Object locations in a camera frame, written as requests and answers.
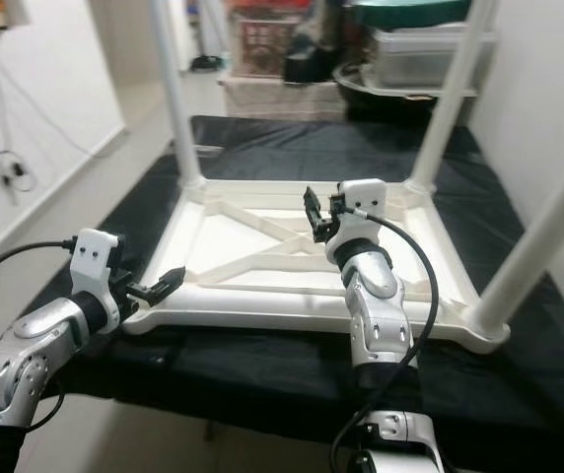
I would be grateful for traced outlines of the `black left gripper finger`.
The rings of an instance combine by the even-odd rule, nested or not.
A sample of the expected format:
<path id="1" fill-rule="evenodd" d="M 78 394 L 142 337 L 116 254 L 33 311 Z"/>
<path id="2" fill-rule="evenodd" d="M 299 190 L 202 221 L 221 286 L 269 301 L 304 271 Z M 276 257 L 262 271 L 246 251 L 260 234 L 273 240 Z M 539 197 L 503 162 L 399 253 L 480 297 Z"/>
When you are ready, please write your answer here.
<path id="1" fill-rule="evenodd" d="M 184 275 L 186 275 L 186 267 L 174 267 L 150 285 L 132 283 L 130 284 L 130 298 L 145 306 L 155 306 L 181 288 Z"/>

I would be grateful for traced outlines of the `white plastic children table top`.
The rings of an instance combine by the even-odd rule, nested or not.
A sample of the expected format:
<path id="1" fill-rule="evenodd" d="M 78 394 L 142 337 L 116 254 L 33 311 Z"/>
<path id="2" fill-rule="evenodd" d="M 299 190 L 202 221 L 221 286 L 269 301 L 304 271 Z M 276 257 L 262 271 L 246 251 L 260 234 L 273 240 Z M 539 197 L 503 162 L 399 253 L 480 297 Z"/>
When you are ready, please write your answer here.
<path id="1" fill-rule="evenodd" d="M 304 195 L 310 186 L 326 201 L 335 192 L 332 181 L 210 180 L 178 199 L 143 281 L 153 283 L 166 271 L 186 267 L 178 289 L 205 287 L 344 296 L 340 271 L 327 260 L 325 247 L 314 243 L 306 220 Z M 468 310 L 480 301 L 468 270 L 459 261 L 430 195 L 416 194 L 402 183 L 387 183 L 386 220 L 380 244 L 402 279 L 404 310 L 413 333 L 427 318 L 431 294 L 420 261 L 402 234 L 417 239 L 437 275 L 440 309 L 431 332 L 436 341 L 458 343 L 467 351 L 493 352 L 488 339 L 472 328 Z M 133 334 L 159 327 L 224 327 L 348 334 L 348 318 L 210 314 L 159 309 L 139 310 L 124 320 Z"/>

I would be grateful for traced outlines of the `clear plastic storage box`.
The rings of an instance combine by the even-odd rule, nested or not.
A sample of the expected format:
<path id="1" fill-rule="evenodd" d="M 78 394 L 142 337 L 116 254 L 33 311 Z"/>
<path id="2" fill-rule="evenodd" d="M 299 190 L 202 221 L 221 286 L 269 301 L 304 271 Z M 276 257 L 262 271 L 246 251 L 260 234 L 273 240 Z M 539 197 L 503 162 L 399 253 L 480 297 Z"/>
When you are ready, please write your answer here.
<path id="1" fill-rule="evenodd" d="M 372 81 L 386 89 L 440 89 L 464 36 L 460 22 L 372 29 L 367 51 Z"/>

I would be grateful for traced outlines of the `dark green round lid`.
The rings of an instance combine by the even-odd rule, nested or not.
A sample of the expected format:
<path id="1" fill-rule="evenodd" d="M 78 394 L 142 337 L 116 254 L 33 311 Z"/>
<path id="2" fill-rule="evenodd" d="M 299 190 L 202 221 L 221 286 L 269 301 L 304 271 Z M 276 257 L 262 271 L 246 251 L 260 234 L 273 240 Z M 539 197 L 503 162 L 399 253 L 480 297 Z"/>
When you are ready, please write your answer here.
<path id="1" fill-rule="evenodd" d="M 360 26 L 374 29 L 413 29 L 465 20 L 472 0 L 350 0 Z"/>

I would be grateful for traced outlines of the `black table cloth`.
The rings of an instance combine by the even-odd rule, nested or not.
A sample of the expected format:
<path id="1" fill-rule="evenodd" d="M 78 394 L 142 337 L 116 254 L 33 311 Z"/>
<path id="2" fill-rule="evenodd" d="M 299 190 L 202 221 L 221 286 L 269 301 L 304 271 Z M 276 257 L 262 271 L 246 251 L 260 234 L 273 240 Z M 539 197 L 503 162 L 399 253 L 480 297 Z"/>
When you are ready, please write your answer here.
<path id="1" fill-rule="evenodd" d="M 425 135 L 393 123 L 223 116 L 193 117 L 191 129 L 213 179 L 403 180 Z M 483 290 L 523 224 L 467 127 L 446 146 L 435 202 Z M 423 409 L 455 467 L 564 473 L 564 301 L 553 281 L 540 281 L 511 327 L 508 342 L 486 356 L 428 343 Z M 71 395 L 319 442 L 331 441 L 359 404 L 342 334 L 162 327 L 90 344 L 57 377 Z"/>

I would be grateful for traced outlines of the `beige cloth covered bench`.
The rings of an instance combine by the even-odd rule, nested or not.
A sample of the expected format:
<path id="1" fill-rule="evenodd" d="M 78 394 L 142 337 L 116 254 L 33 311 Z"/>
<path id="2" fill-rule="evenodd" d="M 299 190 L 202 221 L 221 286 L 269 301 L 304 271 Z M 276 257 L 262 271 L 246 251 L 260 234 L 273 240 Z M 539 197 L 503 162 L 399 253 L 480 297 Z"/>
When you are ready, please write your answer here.
<path id="1" fill-rule="evenodd" d="M 220 78 L 225 113 L 256 120 L 344 121 L 346 102 L 333 82 L 285 83 L 278 78 Z"/>

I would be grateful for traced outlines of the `orange lid storage box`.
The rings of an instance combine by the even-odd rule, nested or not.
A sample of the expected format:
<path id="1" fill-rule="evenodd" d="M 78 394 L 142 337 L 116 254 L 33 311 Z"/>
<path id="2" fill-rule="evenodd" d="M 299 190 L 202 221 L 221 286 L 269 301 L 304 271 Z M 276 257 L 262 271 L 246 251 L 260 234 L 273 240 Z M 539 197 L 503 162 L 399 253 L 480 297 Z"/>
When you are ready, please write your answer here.
<path id="1" fill-rule="evenodd" d="M 295 28 L 311 0 L 227 0 L 231 75 L 279 80 Z"/>

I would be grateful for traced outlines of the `black floor mop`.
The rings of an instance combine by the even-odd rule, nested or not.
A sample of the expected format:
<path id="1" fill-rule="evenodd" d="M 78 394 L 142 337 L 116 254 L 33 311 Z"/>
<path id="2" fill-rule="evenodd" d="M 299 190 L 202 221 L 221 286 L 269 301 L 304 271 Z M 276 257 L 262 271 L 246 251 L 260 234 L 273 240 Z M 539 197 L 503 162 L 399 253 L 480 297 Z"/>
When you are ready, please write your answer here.
<path id="1" fill-rule="evenodd" d="M 218 72 L 224 68 L 229 40 L 225 26 L 224 0 L 191 0 L 193 8 L 193 36 L 197 55 L 191 60 L 190 71 L 195 73 Z"/>

